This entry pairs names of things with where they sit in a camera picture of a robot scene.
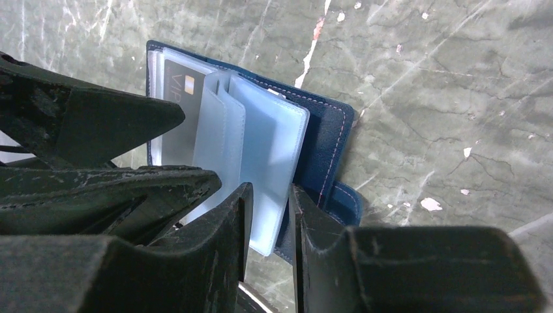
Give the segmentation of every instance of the wallet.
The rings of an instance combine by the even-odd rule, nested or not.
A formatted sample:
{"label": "wallet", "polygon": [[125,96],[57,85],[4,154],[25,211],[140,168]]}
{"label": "wallet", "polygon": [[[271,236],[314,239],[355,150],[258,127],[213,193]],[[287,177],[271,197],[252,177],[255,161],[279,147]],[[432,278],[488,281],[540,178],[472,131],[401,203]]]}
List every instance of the wallet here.
{"label": "wallet", "polygon": [[[250,246],[264,256],[274,250],[291,262],[286,201],[292,182],[341,224],[359,225],[360,195],[335,181],[355,115],[351,106],[154,40],[147,54],[147,96],[178,103],[187,116],[148,143],[148,164],[199,166],[217,172],[223,184],[184,222],[249,181]],[[176,83],[172,75],[184,78]]]}

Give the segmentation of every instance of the leather wallet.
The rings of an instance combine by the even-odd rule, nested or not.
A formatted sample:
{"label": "leather wallet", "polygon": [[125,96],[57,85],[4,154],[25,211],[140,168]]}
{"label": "leather wallet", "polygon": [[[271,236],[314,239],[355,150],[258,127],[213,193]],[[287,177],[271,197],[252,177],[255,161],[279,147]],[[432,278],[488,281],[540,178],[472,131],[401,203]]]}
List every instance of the leather wallet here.
{"label": "leather wallet", "polygon": [[[351,187],[335,181],[340,157],[346,146],[355,115],[351,106],[270,80],[238,66],[210,59],[161,42],[150,40],[147,43],[149,53],[164,48],[170,48],[217,68],[231,70],[238,76],[264,89],[276,91],[296,106],[307,109],[310,117],[293,182],[302,186],[319,208],[341,224],[359,225],[363,210],[360,195]],[[151,89],[151,79],[159,75],[152,72],[151,67],[151,63],[147,64],[146,91],[148,96],[159,94],[159,91]],[[153,164],[153,158],[155,158],[155,155],[152,154],[152,144],[148,144],[149,164]],[[293,249],[288,224],[288,214],[285,213],[276,240],[275,252],[291,262]]]}

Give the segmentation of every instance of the marble-patterned surface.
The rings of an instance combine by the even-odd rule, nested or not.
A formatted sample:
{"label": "marble-patterned surface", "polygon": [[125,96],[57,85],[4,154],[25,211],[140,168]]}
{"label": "marble-patterned surface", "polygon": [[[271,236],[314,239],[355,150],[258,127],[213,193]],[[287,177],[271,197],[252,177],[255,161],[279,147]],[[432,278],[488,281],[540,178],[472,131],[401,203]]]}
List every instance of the marble-patterned surface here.
{"label": "marble-patterned surface", "polygon": [[[0,50],[144,94],[152,38],[351,104],[340,179],[363,224],[499,227],[553,295],[552,16],[552,0],[4,0]],[[248,267],[294,311],[289,265]]]}

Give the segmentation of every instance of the stone floor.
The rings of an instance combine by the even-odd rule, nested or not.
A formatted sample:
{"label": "stone floor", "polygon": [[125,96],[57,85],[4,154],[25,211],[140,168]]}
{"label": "stone floor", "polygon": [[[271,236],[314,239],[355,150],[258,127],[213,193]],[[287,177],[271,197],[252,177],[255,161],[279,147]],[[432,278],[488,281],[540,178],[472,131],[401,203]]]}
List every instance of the stone floor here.
{"label": "stone floor", "polygon": [[[0,50],[99,85],[143,95],[145,43],[157,39],[351,104],[361,118],[340,179],[370,203],[363,224],[497,226],[553,297],[553,0],[0,7]],[[117,161],[144,164],[145,149]],[[278,257],[252,252],[247,280],[294,311]]]}

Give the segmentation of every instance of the white paint chip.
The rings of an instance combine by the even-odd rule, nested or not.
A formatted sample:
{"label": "white paint chip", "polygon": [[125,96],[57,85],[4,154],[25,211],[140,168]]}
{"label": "white paint chip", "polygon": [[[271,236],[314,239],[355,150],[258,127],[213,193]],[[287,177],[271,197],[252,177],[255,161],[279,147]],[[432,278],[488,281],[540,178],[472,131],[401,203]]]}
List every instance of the white paint chip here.
{"label": "white paint chip", "polygon": [[472,151],[472,147],[463,149],[463,155],[465,156],[465,158],[468,158],[470,156],[470,151]]}
{"label": "white paint chip", "polygon": [[443,208],[441,207],[440,203],[432,198],[424,198],[422,201],[421,201],[421,205],[429,210],[430,212],[432,211],[441,211]]}

